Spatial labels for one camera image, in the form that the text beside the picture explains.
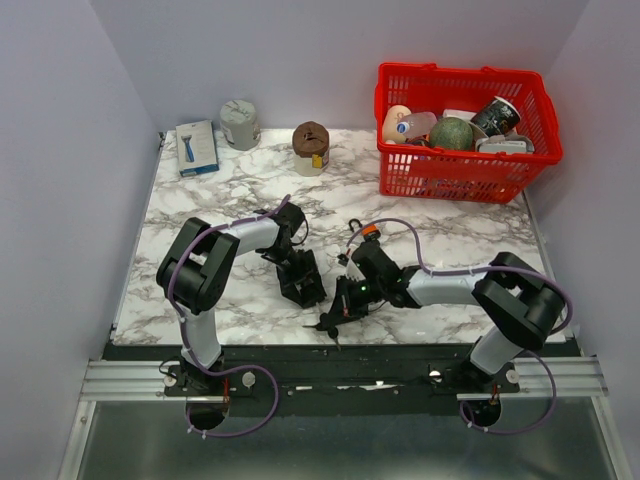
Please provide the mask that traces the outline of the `orange black padlock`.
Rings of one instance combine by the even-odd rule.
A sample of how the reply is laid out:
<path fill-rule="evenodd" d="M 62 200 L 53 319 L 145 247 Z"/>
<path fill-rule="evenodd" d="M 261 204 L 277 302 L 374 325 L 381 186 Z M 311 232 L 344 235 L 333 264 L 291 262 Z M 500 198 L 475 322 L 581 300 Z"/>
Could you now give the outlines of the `orange black padlock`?
<path fill-rule="evenodd" d="M 359 219 L 352 218 L 348 221 L 348 225 L 352 233 L 359 231 L 365 241 L 378 240 L 381 237 L 381 232 L 375 223 L 364 226 Z"/>

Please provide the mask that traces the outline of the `black key bunch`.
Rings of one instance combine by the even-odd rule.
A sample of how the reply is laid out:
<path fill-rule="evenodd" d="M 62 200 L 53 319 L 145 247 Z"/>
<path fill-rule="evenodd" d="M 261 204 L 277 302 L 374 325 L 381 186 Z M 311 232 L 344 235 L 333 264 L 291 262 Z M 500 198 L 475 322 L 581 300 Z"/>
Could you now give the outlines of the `black key bunch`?
<path fill-rule="evenodd" d="M 335 326 L 324 327 L 320 323 L 318 323 L 316 325 L 304 325 L 304 328 L 312 329 L 312 330 L 315 330 L 315 331 L 320 332 L 320 333 L 325 333 L 334 342 L 334 344 L 336 345 L 337 350 L 338 351 L 342 350 L 342 347 L 341 347 L 340 342 L 338 340 L 339 331 Z"/>

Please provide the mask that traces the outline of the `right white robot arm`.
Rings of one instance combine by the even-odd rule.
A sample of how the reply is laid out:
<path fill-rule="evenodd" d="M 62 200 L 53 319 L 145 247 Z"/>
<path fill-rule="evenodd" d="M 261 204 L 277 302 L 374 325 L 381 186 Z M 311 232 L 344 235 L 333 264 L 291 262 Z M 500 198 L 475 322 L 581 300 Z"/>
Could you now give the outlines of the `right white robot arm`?
<path fill-rule="evenodd" d="M 460 379 L 480 392 L 520 353 L 539 351 L 552 334 L 569 300 L 558 286 L 518 256 L 499 253 L 486 266 L 468 271 L 428 273 L 419 265 L 399 267 L 377 240 L 362 242 L 344 256 L 345 273 L 336 280 L 334 300 L 315 329 L 337 339 L 340 325 L 360 320 L 373 304 L 421 309 L 433 305 L 471 305 L 493 322 L 460 367 Z"/>

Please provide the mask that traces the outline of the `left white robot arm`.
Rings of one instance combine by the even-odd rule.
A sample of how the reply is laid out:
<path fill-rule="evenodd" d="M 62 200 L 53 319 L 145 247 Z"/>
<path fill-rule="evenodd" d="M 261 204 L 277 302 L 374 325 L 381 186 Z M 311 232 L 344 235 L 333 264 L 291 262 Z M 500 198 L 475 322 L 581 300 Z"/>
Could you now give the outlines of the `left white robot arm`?
<path fill-rule="evenodd" d="M 182 357 L 192 364 L 187 382 L 201 395 L 222 380 L 215 365 L 222 354 L 215 306 L 237 257 L 255 252 L 273 264 L 281 295 L 305 309 L 322 302 L 326 291 L 314 253 L 294 240 L 308 222 L 302 209 L 284 198 L 271 211 L 256 211 L 230 224 L 212 226 L 188 219 L 162 260 L 156 283 L 178 314 Z"/>

